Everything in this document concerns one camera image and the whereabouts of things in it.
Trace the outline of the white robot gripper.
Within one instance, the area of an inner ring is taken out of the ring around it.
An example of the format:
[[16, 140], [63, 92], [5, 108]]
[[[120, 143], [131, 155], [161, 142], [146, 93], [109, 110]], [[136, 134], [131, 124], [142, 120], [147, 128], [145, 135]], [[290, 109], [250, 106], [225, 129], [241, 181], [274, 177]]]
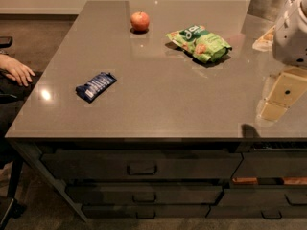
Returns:
[[307, 92], [307, 0], [287, 2], [278, 16], [272, 43], [273, 57], [287, 65], [264, 98], [259, 116], [279, 120]]

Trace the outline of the person's bare hand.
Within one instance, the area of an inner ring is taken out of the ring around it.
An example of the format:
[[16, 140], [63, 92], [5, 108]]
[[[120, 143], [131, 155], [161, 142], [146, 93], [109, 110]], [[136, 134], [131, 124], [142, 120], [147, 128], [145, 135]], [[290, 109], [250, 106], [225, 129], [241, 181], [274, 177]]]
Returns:
[[8, 55], [0, 55], [0, 74], [19, 86], [28, 86], [35, 76], [31, 68]]

